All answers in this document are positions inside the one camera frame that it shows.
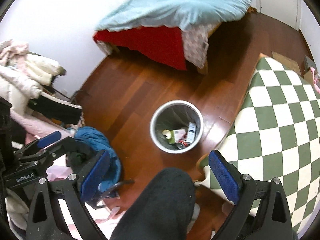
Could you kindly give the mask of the blue garment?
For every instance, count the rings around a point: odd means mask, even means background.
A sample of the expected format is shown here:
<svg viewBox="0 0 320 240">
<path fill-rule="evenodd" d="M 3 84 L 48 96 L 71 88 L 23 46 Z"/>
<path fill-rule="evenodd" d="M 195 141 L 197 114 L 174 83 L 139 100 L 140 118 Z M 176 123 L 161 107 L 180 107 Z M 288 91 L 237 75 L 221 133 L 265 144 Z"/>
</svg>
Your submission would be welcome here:
<svg viewBox="0 0 320 240">
<path fill-rule="evenodd" d="M 120 159 L 102 132 L 85 126 L 76 131 L 74 140 L 78 144 L 79 153 L 70 154 L 67 160 L 67 165 L 74 172 L 81 169 L 89 160 L 94 159 L 97 162 L 94 174 L 99 179 L 97 182 L 99 192 L 105 192 L 119 182 Z"/>
</svg>

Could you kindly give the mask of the black office chair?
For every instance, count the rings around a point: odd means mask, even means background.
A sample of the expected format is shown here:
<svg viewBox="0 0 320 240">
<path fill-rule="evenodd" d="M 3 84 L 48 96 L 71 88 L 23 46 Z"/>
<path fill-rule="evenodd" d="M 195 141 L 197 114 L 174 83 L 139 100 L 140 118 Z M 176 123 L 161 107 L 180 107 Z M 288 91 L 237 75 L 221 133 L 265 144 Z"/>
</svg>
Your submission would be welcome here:
<svg viewBox="0 0 320 240">
<path fill-rule="evenodd" d="M 82 114 L 81 106 L 58 99 L 45 92 L 41 92 L 38 98 L 30 99 L 28 107 L 48 119 L 55 119 L 64 124 L 76 125 Z"/>
</svg>

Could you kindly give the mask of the red soda can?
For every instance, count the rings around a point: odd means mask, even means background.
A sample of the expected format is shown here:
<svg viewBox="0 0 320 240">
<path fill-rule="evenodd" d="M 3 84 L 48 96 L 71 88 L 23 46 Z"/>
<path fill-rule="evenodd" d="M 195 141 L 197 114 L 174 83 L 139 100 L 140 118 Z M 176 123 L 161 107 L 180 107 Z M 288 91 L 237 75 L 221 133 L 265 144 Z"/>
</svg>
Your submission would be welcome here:
<svg viewBox="0 0 320 240">
<path fill-rule="evenodd" d="M 179 139 L 177 142 L 176 142 L 176 147 L 179 149 L 179 150 L 183 150 L 185 149 L 186 147 L 188 147 L 189 144 L 187 143 L 187 137 L 186 136 L 183 136 L 181 139 Z"/>
</svg>

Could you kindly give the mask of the black fuzzy trouser leg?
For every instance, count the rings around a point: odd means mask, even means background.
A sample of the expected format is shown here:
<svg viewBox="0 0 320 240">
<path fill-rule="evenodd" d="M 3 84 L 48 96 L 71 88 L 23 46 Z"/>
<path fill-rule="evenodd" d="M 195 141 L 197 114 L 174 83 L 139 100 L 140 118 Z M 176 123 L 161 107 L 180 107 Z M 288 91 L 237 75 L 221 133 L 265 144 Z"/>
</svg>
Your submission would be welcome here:
<svg viewBox="0 0 320 240">
<path fill-rule="evenodd" d="M 111 239 L 186 239 L 195 200 L 189 174 L 165 168 L 124 213 Z"/>
</svg>

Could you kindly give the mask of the patterned grey pink blanket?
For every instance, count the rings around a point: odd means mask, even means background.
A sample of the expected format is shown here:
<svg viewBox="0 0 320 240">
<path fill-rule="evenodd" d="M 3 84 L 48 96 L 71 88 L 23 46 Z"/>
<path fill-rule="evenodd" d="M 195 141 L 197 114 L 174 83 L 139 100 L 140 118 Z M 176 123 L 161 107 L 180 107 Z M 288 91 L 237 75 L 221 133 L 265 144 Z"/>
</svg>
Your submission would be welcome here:
<svg viewBox="0 0 320 240">
<path fill-rule="evenodd" d="M 207 68 L 207 50 L 209 38 L 219 24 L 198 25 L 189 31 L 182 31 L 184 58 L 202 71 Z"/>
</svg>

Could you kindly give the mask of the white round trash bin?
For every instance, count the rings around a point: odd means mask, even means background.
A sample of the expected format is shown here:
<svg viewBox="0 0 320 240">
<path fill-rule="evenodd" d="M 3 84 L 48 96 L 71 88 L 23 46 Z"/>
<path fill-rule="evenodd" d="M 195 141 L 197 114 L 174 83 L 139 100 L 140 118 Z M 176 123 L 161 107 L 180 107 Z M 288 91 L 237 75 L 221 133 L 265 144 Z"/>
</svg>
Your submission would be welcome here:
<svg viewBox="0 0 320 240">
<path fill-rule="evenodd" d="M 179 150 L 176 144 L 169 144 L 162 135 L 163 130 L 185 129 L 189 123 L 196 124 L 196 137 L 192 144 Z M 204 129 L 204 119 L 199 109 L 192 103 L 183 100 L 173 100 L 161 105 L 150 121 L 150 137 L 153 143 L 162 151 L 170 154 L 182 154 L 194 148 L 200 141 Z"/>
</svg>

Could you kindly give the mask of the pink patterned bag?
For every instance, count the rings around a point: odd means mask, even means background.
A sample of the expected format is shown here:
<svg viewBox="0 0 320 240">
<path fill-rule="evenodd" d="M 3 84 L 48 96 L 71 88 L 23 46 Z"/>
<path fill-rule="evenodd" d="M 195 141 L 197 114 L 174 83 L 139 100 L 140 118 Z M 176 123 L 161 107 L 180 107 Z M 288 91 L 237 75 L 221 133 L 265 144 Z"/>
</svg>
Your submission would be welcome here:
<svg viewBox="0 0 320 240">
<path fill-rule="evenodd" d="M 310 68 L 310 71 L 312 73 L 313 87 L 318 93 L 320 93 L 319 74 L 316 72 L 315 68 L 313 67 Z"/>
</svg>

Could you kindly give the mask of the red bed sheet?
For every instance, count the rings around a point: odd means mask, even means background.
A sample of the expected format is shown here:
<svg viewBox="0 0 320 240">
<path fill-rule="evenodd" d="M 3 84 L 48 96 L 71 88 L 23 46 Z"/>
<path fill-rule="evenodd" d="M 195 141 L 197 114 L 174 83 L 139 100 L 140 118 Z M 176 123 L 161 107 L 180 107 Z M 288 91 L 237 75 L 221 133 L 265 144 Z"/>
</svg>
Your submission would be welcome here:
<svg viewBox="0 0 320 240">
<path fill-rule="evenodd" d="M 138 51 L 149 59 L 176 70 L 186 70 L 182 31 L 178 27 L 139 27 L 121 31 L 97 31 L 95 42 Z"/>
</svg>

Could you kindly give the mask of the green white checkered tablecloth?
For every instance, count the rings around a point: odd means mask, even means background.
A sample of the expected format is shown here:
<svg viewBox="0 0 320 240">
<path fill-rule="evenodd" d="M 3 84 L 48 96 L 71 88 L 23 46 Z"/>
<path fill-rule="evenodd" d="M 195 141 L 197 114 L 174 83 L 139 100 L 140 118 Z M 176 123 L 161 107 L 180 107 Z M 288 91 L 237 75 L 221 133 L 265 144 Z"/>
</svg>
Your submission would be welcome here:
<svg viewBox="0 0 320 240">
<path fill-rule="evenodd" d="M 278 178 L 299 237 L 319 212 L 319 93 L 271 57 L 257 62 L 245 99 L 218 146 L 240 173 Z"/>
</svg>

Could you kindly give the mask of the green white box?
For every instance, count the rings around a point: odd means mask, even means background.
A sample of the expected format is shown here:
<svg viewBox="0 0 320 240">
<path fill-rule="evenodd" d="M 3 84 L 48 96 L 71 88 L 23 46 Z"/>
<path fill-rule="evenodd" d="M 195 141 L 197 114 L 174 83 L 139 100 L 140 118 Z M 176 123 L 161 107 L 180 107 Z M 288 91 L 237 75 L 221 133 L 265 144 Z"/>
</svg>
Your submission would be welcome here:
<svg viewBox="0 0 320 240">
<path fill-rule="evenodd" d="M 168 130 L 165 129 L 162 132 L 162 135 L 167 139 L 169 144 L 175 144 L 178 143 L 180 140 L 184 138 L 186 134 L 185 129 L 174 129 L 174 130 Z"/>
</svg>

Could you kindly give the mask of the pile of pale clothes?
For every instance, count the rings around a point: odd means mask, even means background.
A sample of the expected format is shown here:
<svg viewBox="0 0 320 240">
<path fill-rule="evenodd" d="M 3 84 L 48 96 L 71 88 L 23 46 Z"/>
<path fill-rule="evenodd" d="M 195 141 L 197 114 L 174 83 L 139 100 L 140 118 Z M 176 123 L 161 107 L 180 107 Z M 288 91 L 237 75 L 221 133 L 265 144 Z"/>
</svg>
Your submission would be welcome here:
<svg viewBox="0 0 320 240">
<path fill-rule="evenodd" d="M 12 40 L 1 43 L 1 97 L 11 103 L 10 117 L 25 131 L 38 138 L 59 131 L 69 136 L 64 128 L 41 114 L 33 116 L 28 109 L 31 99 L 39 99 L 44 86 L 50 86 L 58 75 L 65 75 L 61 65 L 50 58 L 29 51 L 28 44 Z"/>
</svg>

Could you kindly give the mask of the white blue small carton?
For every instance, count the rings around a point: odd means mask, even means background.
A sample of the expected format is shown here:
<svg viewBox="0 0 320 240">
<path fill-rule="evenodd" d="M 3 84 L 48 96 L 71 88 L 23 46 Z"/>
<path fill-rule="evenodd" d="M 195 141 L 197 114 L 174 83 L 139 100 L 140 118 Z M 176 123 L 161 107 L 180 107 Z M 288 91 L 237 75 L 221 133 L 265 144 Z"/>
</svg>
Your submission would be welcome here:
<svg viewBox="0 0 320 240">
<path fill-rule="evenodd" d="M 196 124 L 190 122 L 187 131 L 186 143 L 192 144 L 196 137 Z"/>
</svg>

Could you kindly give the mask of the white door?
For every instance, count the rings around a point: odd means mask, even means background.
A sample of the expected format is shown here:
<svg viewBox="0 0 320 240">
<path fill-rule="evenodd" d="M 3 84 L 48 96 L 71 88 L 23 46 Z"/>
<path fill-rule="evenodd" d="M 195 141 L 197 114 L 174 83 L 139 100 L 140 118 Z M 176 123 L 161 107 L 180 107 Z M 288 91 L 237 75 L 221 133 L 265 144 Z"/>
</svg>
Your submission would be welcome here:
<svg viewBox="0 0 320 240">
<path fill-rule="evenodd" d="M 257 12 L 299 29 L 300 0 L 255 0 L 254 6 Z"/>
</svg>

